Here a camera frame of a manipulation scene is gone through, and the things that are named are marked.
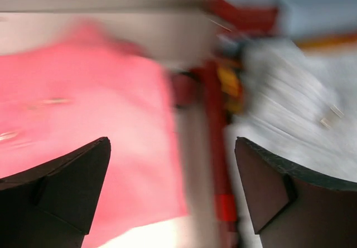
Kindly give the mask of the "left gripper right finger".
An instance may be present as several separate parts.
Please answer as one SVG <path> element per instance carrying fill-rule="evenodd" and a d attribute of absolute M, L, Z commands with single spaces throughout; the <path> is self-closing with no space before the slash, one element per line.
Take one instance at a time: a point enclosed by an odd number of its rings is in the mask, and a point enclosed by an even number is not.
<path fill-rule="evenodd" d="M 356 183 L 237 138 L 235 156 L 263 247 L 356 247 Z"/>

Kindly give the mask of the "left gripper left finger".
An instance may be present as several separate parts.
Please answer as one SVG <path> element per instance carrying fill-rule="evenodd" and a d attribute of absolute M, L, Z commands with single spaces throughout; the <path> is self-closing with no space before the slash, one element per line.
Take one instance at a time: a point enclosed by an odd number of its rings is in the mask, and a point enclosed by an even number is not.
<path fill-rule="evenodd" d="M 1 178 L 1 247 L 81 247 L 110 160 L 107 137 Z"/>

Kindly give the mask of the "grey zip hoodie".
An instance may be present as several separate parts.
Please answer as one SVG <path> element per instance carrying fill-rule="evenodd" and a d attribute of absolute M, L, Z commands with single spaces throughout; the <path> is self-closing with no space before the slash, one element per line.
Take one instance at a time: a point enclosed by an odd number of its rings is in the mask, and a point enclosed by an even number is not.
<path fill-rule="evenodd" d="M 243 51 L 247 108 L 226 127 L 304 167 L 356 181 L 356 45 L 302 50 L 282 38 Z"/>

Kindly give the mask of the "pink zip hoodie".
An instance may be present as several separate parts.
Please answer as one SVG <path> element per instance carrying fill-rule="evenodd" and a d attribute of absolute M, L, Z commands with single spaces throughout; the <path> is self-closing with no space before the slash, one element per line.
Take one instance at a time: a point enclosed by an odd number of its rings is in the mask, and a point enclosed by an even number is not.
<path fill-rule="evenodd" d="M 1 56 L 1 178 L 107 137 L 111 152 L 89 234 L 187 215 L 171 84 L 136 45 L 84 22 L 63 39 Z"/>

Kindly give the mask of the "green yellow camouflage garment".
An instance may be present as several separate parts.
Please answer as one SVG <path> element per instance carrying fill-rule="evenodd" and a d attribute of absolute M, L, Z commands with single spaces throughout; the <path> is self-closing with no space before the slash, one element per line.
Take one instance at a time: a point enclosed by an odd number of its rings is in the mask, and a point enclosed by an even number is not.
<path fill-rule="evenodd" d="M 230 60 L 218 61 L 218 79 L 223 93 L 224 109 L 230 114 L 243 111 L 244 93 L 240 79 L 241 64 Z"/>

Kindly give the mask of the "orange camouflage garment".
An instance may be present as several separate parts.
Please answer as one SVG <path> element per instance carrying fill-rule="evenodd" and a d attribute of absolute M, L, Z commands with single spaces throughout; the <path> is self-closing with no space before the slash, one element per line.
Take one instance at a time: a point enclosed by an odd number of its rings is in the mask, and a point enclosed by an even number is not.
<path fill-rule="evenodd" d="M 329 35 L 308 40 L 299 40 L 296 41 L 295 44 L 303 50 L 338 48 L 356 44 L 356 33 L 349 33 L 345 35 Z"/>

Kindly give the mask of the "red suitcase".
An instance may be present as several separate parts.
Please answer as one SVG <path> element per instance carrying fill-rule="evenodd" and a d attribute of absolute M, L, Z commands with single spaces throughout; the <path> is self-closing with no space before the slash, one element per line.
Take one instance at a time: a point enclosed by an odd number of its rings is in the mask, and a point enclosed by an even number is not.
<path fill-rule="evenodd" d="M 356 246 L 356 0 L 209 0 L 203 91 L 224 247 Z"/>

